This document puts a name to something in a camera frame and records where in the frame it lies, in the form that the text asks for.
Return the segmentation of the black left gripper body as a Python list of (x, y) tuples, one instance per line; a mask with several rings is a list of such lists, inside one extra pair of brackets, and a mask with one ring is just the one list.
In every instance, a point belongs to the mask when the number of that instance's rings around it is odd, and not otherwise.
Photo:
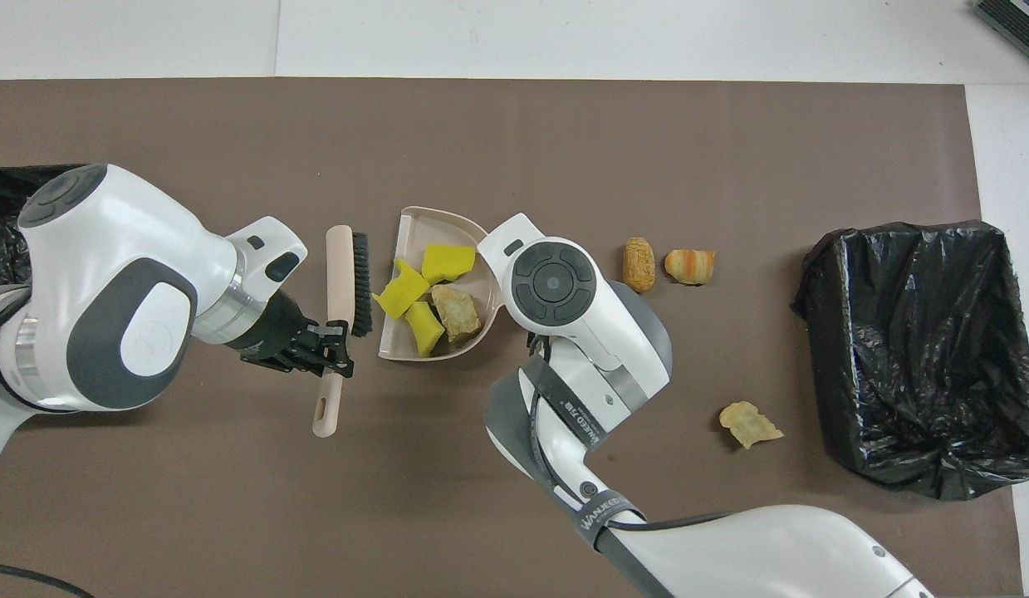
[(277, 291), (257, 321), (234, 338), (232, 349), (243, 362), (270, 370), (322, 372), (324, 349), (317, 326), (286, 292)]

